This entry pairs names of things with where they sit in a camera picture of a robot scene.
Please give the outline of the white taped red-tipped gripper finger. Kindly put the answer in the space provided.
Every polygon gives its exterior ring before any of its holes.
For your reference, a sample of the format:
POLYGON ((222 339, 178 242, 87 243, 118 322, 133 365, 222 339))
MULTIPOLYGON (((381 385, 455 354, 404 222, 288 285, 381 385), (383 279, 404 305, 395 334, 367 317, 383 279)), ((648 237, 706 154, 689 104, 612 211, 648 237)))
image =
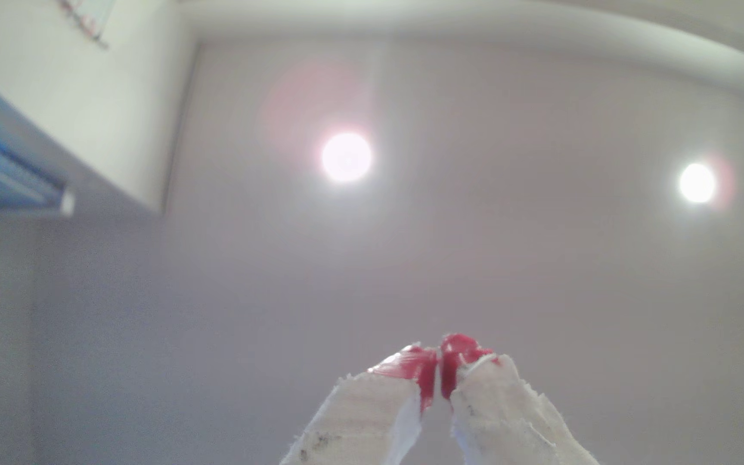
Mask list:
POLYGON ((281 464, 400 464, 435 394, 438 351, 412 344, 341 378, 281 464))
POLYGON ((461 333, 440 344, 440 391, 465 464, 598 464, 512 358, 461 333))

